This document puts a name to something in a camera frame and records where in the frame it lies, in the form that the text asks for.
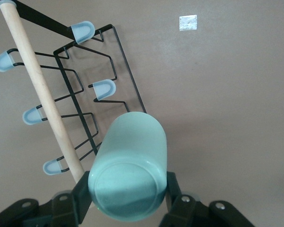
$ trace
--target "drying rack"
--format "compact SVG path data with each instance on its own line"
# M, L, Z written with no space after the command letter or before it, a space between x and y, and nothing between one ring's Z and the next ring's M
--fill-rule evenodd
M114 73L114 77L112 79L110 79L111 81L114 81L114 80L117 80L118 79L118 76L117 76L117 72L115 70L115 66L114 66L114 63L113 63L113 59L110 55L108 54L105 54L105 53L102 53L102 52L99 52L99 51L96 51L96 50L93 50L93 49L90 49L88 47L85 47L83 45L80 45L76 42L76 39L72 33L72 30L71 30L71 27L66 27L65 25L51 19L50 17L36 11L35 9L17 1L17 0L12 0L14 3L16 3L17 5L17 11L18 11L18 14L21 18L25 19L25 20L28 20L34 24L37 24L39 26L42 26L46 29L49 29L55 33L58 33L60 35L63 35L67 38L70 38L72 39L73 41L60 47L59 49L55 50L53 52L53 54L46 54L46 53L40 53L40 52L35 52L36 55L41 55L41 56L45 56L45 57L50 57L50 58L54 58L57 62L57 67L53 67L53 66L46 66L46 65L40 65L41 68L45 68L45 69L51 69L51 70L59 70L61 72L61 75L63 77L63 80L65 82L65 85L68 89L68 92L69 94L65 95L65 96L62 96L62 97L59 97L57 99L55 99L54 101L55 102L58 102L60 100L63 100L63 99L66 99L66 98L71 98L72 99L72 102L76 108L76 113L74 114L69 114L69 115L62 115L61 117L62 118L66 118L66 117L79 117L80 118L80 121L81 121L81 124L82 124L82 127L84 128L84 131L86 133L86 136L87 136L87 139L84 140L82 143L80 143L79 145L77 145L76 147L74 147L75 150L77 150L78 148L80 148L81 146L83 146L84 144L86 143L90 143L91 145L91 150L89 150L88 152L86 152L82 157L79 158L79 160L81 161L82 159L84 159L87 155L89 155L90 153L94 152L94 154L96 155L97 152L98 152L98 148L100 147L101 143L99 144L96 144L95 143L95 140L94 138L98 135L98 124L97 124L97 121L96 121L96 117L95 115L92 113L92 111L88 112L88 113L83 113L82 112L82 109L79 105L79 102L77 100L77 97L76 95L81 93L81 92L84 92L84 86L81 82L81 79L78 75L78 73L74 70L74 69L68 69L68 68L65 68L63 66L63 63L61 60L68 60L70 59L70 56L69 56L69 52L68 50L70 48L79 48L81 50L84 50L84 51L87 51L87 52L92 52L94 54L98 54L98 55L101 55L101 56L104 56L104 57L107 57L111 63L111 67L112 67L112 70L113 70L113 73ZM102 42L104 43L105 42L105 33L109 30L113 30L114 32L114 35L115 35L115 39L118 43L118 46L119 46L119 50L122 54L122 57L123 57L123 60L124 60L124 64L126 66L126 69L127 69L127 72L130 76L130 79L131 79L131 82L133 84L133 87L134 87L134 90L136 92L136 95L137 95L137 98L139 100L139 103L141 105L141 108L143 110L144 113L146 113L146 109L144 107L144 104L143 104L143 101L141 99L141 96L140 96L140 93L139 93L139 90L137 88L137 85L135 83L135 80L133 78L133 74L131 72L131 69L130 69L130 66L128 64L128 61L127 61L127 58L125 56L125 53L124 53L124 50L122 48L122 45L121 45L121 42L120 42L120 39L118 37L118 34L117 34L117 31L116 31L116 28L112 25L112 24L109 24L109 25L106 25L104 27L101 27L97 30L95 30L95 34L94 36L90 39L90 41L88 42ZM13 48L13 49L10 49L7 51L7 54L10 54L12 52L18 52L18 49L16 48ZM16 63L13 63L13 67L16 67L16 66L24 66L25 64L23 62L16 62ZM72 72L74 73L75 77L76 77L76 80L77 82L79 83L80 85L80 90L79 91L76 91L74 92L74 89L70 83L70 80L67 76L67 73L66 72ZM88 88L92 88L93 87L93 84L90 84L88 85ZM127 105L127 103L125 101L119 101L119 100L98 100L97 98L94 99L94 102L96 103L123 103L125 108L126 108L126 111L127 112L130 112L130 109ZM36 109L40 109L42 108L42 105L38 105L35 107ZM86 116L91 116L92 117L92 120L93 120L93 124L94 124L94 127L96 129L96 133L95 134L92 134L90 129L89 129L89 126L87 124L87 121L85 119ZM45 118L42 118L41 119L42 121L47 121L48 119L45 117ZM60 161L64 159L64 156L61 156L57 159L54 159L55 161ZM65 169L61 169L61 173L63 172L67 172L69 170L69 168L65 168Z

